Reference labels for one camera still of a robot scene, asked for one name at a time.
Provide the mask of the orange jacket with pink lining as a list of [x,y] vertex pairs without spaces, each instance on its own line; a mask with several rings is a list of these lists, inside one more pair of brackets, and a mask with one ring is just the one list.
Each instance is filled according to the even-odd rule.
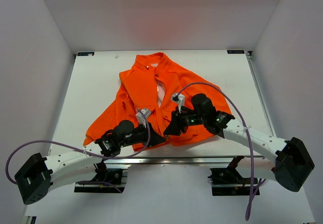
[[138,108],[151,111],[148,121],[158,134],[162,134],[176,107],[171,100],[172,95],[178,92],[185,96],[185,106],[188,108],[193,107],[191,98],[203,93],[217,110],[231,113],[226,99],[209,87],[209,82],[175,63],[163,52],[137,55],[132,68],[120,72],[119,78],[121,86],[115,100],[88,128],[84,145],[100,138],[122,120],[130,120],[137,126]]

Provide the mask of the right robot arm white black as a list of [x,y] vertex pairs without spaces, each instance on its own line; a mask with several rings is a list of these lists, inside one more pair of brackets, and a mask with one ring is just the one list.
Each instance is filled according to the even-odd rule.
[[298,192],[315,167],[302,140],[296,137],[285,140],[245,127],[233,115],[216,110],[203,93],[192,97],[193,108],[183,105],[185,97],[182,94],[174,93],[172,101],[177,107],[172,111],[164,135],[180,136],[191,127],[201,125],[212,135],[240,143],[262,155],[258,160],[235,157],[228,166],[228,178],[234,183],[250,176],[249,167],[256,178],[274,180],[285,189]]

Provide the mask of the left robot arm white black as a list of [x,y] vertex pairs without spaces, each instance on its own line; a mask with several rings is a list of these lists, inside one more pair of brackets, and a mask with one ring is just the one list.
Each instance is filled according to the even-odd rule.
[[15,174],[15,180],[23,203],[33,204],[64,185],[83,181],[102,183],[107,173],[103,162],[115,158],[123,147],[137,143],[153,147],[165,141],[151,124],[135,127],[131,121],[123,120],[81,149],[51,156],[32,155]]

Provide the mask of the blue label sticker right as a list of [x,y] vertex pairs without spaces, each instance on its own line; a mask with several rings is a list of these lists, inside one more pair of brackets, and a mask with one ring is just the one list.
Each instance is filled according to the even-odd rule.
[[227,53],[228,54],[245,54],[245,51],[241,50],[241,49],[228,49]]

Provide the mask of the blue label sticker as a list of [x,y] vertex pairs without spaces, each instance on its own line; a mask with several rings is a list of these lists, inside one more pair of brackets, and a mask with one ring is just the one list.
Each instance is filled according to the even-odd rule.
[[228,54],[245,54],[245,51],[241,50],[241,49],[228,49],[227,53]]
[[94,55],[93,51],[87,51],[87,52],[78,52],[77,56],[78,57],[91,57]]

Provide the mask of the blue label sticker left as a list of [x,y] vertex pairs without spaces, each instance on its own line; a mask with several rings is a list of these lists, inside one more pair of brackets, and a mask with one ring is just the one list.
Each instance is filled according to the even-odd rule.
[[87,52],[78,52],[77,56],[78,57],[91,57],[94,55],[93,51],[87,51]]

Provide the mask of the aluminium table edge rail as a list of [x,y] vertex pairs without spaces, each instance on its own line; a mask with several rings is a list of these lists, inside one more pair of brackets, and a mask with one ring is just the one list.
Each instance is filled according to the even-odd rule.
[[228,165],[233,160],[233,157],[179,157],[179,158],[128,158],[128,159],[110,159],[105,160],[106,165],[133,165],[133,164],[188,164],[188,165]]

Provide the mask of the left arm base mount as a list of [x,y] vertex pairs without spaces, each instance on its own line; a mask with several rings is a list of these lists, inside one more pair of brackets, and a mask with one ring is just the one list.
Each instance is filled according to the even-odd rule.
[[123,193],[128,176],[127,168],[107,166],[103,161],[93,166],[95,176],[89,181],[77,182],[75,193]]

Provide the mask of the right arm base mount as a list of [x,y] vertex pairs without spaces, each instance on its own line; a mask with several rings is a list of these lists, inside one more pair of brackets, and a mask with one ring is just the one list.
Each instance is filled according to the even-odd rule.
[[227,167],[210,169],[212,196],[249,196],[251,178],[244,178],[237,171],[238,163],[244,158],[236,156]]

